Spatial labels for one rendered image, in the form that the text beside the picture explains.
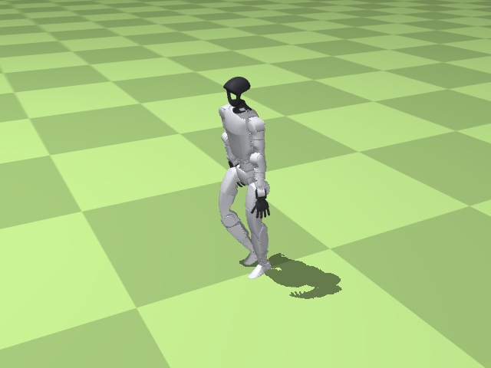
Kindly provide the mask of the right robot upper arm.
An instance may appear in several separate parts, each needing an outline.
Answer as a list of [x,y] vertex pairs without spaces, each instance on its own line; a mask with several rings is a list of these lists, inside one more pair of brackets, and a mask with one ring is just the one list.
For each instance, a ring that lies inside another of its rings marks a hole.
[[[230,106],[230,103],[228,103],[228,104],[226,104],[226,105],[224,105],[224,106],[222,106],[222,107],[220,107],[220,108],[219,108],[219,115],[220,115],[220,116],[221,116],[221,118],[222,118],[222,124],[223,124],[223,127],[224,127],[224,129],[225,129],[225,130],[226,130],[226,127],[225,127],[224,112],[225,112],[225,109],[226,109],[228,106]],[[228,140],[228,137],[227,137],[227,132],[224,132],[224,133],[222,134],[222,136],[221,136],[221,137],[222,137],[223,142],[224,142],[226,145],[229,145],[229,140]]]

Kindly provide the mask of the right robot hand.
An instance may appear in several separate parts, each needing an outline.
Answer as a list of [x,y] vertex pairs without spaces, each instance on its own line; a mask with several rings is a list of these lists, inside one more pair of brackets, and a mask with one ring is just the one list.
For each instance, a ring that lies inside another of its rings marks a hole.
[[[236,166],[238,166],[238,165],[239,165],[239,163],[238,163]],[[234,167],[234,166],[233,166],[233,164],[232,164],[230,161],[229,161],[229,166],[230,166],[230,168]],[[237,182],[237,184],[238,184],[240,187],[242,187],[242,186],[240,185],[240,183],[239,183],[239,182]],[[241,184],[245,186],[245,184],[243,184],[242,182],[241,182]]]

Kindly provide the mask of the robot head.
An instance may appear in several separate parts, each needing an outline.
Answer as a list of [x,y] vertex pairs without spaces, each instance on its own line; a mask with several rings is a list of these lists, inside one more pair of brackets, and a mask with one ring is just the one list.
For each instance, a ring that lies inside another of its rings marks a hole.
[[[233,106],[232,111],[234,113],[243,113],[247,110],[252,110],[244,100],[240,99],[241,94],[247,91],[251,86],[250,83],[244,77],[234,77],[228,80],[224,86],[227,91],[227,97],[230,105]],[[236,99],[232,100],[231,93],[236,95]],[[236,107],[236,108],[234,108]],[[240,111],[240,108],[245,108],[244,111]]]

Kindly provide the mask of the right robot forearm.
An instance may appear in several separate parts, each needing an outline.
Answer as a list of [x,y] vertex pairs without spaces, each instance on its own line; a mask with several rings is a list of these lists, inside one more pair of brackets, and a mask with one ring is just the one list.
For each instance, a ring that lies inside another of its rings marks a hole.
[[[224,144],[225,144],[225,143],[224,143]],[[232,154],[232,151],[231,151],[231,149],[230,149],[230,146],[229,146],[229,145],[226,145],[226,144],[225,144],[225,148],[226,148],[226,154],[227,154],[227,155],[226,155],[226,158],[227,158],[228,162],[230,161],[230,162],[233,164],[233,166],[236,166],[236,165],[239,163],[239,161],[237,160],[237,157],[235,157],[235,156]]]

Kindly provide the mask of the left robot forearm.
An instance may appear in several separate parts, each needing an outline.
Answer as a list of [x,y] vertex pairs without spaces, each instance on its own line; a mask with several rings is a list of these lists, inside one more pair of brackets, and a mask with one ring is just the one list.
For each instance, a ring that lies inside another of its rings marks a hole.
[[255,173],[255,187],[257,189],[258,197],[265,196],[265,172],[266,161],[263,155],[259,155],[257,159],[258,166],[254,168]]

